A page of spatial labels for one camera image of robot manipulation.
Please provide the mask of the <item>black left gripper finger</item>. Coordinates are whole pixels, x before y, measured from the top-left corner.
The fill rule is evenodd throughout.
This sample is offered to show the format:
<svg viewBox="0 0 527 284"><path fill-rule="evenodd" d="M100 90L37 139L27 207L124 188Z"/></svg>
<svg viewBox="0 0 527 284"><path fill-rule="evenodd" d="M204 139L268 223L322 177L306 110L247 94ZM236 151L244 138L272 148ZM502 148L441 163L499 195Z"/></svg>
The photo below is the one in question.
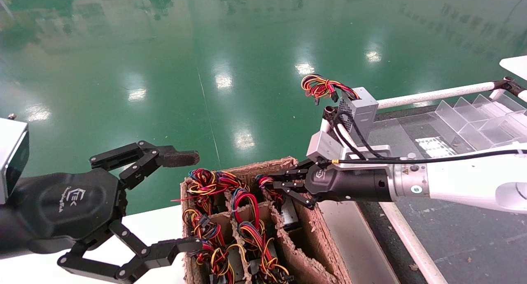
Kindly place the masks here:
<svg viewBox="0 0 527 284"><path fill-rule="evenodd" d="M132 190L160 167L177 168L196 165L197 151L177 151L171 145L157 147L147 141L131 143L90 157L91 168L113 171L128 166L120 173L122 187Z"/></svg>
<svg viewBox="0 0 527 284"><path fill-rule="evenodd" d="M107 232L116 236L133 253L134 257L124 265L112 265L83 256L88 249L102 239L76 242L72 249L58 259L58 266L72 275L83 276L115 284L133 284L148 271L172 265L180 253L202 251L205 242L195 237L159 241L146 245L134 235L121 221L111 222Z"/></svg>

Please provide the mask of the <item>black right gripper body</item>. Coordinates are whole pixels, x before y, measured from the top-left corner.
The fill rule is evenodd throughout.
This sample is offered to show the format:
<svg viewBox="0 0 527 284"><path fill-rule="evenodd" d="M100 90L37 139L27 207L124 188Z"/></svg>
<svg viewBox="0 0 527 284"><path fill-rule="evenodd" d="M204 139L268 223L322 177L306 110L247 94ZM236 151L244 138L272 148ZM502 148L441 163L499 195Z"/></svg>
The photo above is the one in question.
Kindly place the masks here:
<svg viewBox="0 0 527 284"><path fill-rule="evenodd" d="M391 202L393 166L388 164L345 164L326 168L313 164L305 176L305 190L317 202Z"/></svg>

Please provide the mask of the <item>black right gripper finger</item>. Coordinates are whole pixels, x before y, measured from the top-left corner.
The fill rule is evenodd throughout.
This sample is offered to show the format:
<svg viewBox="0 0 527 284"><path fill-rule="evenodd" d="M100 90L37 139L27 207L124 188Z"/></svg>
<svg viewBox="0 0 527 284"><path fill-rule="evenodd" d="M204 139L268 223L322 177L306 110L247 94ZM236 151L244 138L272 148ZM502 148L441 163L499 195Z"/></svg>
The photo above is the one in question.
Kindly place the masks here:
<svg viewBox="0 0 527 284"><path fill-rule="evenodd" d="M294 182L297 180L305 180L307 173L311 167L318 168L318 162L309 159L303 160L290 168L275 172L269 175L275 182Z"/></svg>
<svg viewBox="0 0 527 284"><path fill-rule="evenodd" d="M278 190L285 196L288 196L293 202L306 208L314 208L317 199L312 196L304 196L304 193L308 193L307 189L300 182L281 182L273 181L273 189Z"/></svg>

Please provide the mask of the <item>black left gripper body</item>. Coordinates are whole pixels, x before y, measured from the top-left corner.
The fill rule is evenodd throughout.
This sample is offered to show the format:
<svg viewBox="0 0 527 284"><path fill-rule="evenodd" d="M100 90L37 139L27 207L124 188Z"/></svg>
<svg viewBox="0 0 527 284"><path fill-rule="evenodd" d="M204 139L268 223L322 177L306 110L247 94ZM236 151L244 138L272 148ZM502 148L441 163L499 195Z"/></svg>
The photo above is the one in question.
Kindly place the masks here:
<svg viewBox="0 0 527 284"><path fill-rule="evenodd" d="M0 255L54 254L77 242L99 247L126 214L126 192L101 168L22 178L1 205Z"/></svg>

